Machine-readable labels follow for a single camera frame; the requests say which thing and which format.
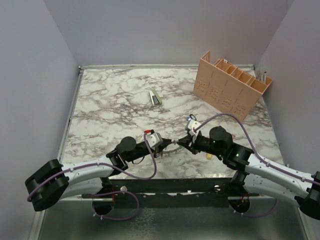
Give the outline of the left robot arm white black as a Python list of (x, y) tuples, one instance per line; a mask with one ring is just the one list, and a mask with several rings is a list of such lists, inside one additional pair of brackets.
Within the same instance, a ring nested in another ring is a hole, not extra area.
[(62, 164), (52, 159), (27, 178), (27, 201), (36, 212), (46, 210), (59, 200), (82, 194), (97, 194), (103, 198), (111, 190), (108, 177), (126, 173), (128, 163), (151, 156), (155, 158), (172, 140), (157, 132), (147, 134), (138, 143), (131, 136), (124, 137), (115, 149), (102, 157), (82, 164)]

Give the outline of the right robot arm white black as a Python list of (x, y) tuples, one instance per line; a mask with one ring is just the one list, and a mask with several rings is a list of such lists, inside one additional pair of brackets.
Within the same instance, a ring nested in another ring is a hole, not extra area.
[(298, 171), (262, 157), (252, 149), (234, 143), (232, 135), (221, 126), (213, 127), (208, 137), (201, 132), (189, 132), (177, 144), (194, 155), (199, 152), (212, 154), (235, 170), (229, 184), (234, 195), (248, 192), (287, 200), (308, 217), (319, 220), (319, 172)]

